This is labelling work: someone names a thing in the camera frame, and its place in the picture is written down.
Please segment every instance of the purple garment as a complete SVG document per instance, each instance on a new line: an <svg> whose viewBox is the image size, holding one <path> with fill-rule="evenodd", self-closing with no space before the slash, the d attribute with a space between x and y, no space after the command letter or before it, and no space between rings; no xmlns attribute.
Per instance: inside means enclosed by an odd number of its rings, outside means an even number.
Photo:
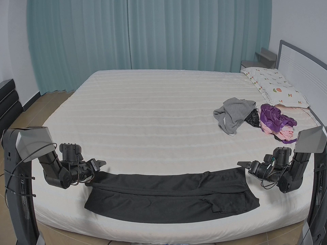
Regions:
<svg viewBox="0 0 327 245"><path fill-rule="evenodd" d="M281 110L270 104L261 105L260 120L272 131L279 132L285 125L290 127L297 126L297 121L287 115L281 114ZM293 143L296 139L286 141L283 143Z"/></svg>

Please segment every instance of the white headboard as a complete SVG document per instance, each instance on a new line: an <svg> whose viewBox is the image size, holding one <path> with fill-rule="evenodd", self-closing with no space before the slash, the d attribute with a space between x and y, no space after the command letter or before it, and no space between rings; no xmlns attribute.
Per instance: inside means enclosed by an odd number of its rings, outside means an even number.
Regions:
<svg viewBox="0 0 327 245"><path fill-rule="evenodd" d="M327 65L302 49L280 41L276 68L307 98L310 111L327 125Z"/></svg>

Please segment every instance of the mattress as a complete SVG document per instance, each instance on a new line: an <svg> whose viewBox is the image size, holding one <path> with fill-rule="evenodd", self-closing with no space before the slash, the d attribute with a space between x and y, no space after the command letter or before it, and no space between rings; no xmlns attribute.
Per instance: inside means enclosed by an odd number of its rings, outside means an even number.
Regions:
<svg viewBox="0 0 327 245"><path fill-rule="evenodd" d="M105 160L112 174L174 175L237 167L238 161L263 161L283 146L272 135L243 123L235 136L218 126L213 110L231 97L266 103L242 73L186 70L98 71L44 123L53 141L77 143L85 160ZM318 125L307 109L281 107L297 120L298 131ZM140 243L209 243L271 231L305 219L313 159L301 187L283 194L264 190L246 174L260 207L236 216L197 223L150 224L107 218L84 209L91 187L67 190L47 185L33 161L36 218L47 225L99 238Z"/></svg>

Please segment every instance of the pink garment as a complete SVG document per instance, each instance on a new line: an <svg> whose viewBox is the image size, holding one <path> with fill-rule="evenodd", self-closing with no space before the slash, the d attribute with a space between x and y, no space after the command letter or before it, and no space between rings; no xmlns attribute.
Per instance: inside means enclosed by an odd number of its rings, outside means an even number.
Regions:
<svg viewBox="0 0 327 245"><path fill-rule="evenodd" d="M259 117L260 117L260 113L261 113L261 109L258 108ZM293 127L291 126L285 125L279 132L274 132L267 125L265 125L261 120L260 120L260 125L261 125L261 129L264 131L265 134L274 134L281 140L290 141L293 137L294 131L293 131Z"/></svg>

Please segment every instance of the white wall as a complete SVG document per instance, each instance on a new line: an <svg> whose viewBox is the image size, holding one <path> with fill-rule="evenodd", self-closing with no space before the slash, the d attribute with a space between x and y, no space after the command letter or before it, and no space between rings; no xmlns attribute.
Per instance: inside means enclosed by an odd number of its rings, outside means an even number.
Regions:
<svg viewBox="0 0 327 245"><path fill-rule="evenodd" d="M22 105L39 92L28 49L27 0L0 0L0 82L13 78Z"/></svg>
<svg viewBox="0 0 327 245"><path fill-rule="evenodd" d="M281 39L327 63L327 0L272 0L269 50Z"/></svg>

